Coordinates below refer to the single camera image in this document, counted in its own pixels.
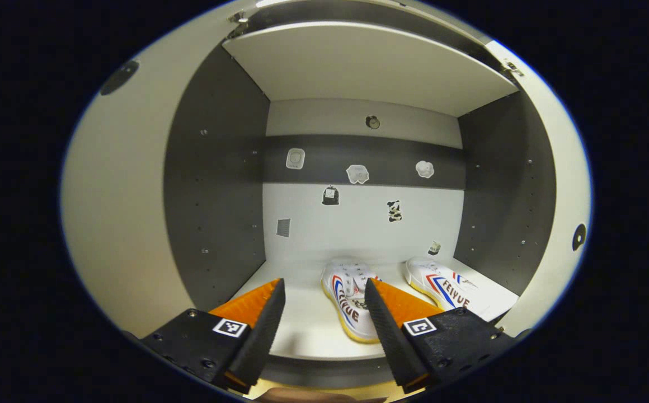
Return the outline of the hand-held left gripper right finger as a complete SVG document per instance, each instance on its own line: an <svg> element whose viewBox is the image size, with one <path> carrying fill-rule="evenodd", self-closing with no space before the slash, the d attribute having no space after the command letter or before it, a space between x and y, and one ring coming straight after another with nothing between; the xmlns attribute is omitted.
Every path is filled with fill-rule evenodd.
<svg viewBox="0 0 649 403"><path fill-rule="evenodd" d="M467 308L443 311L373 278L365 287L365 303L404 393L452 385L518 341Z"/></svg>

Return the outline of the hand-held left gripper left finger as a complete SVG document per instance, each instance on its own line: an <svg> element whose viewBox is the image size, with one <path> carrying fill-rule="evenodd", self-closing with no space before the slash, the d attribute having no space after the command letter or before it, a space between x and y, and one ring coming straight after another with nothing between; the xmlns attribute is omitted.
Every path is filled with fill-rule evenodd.
<svg viewBox="0 0 649 403"><path fill-rule="evenodd" d="M264 370L286 302L276 278L210 311L189 308L140 344L212 387L250 392Z"/></svg>

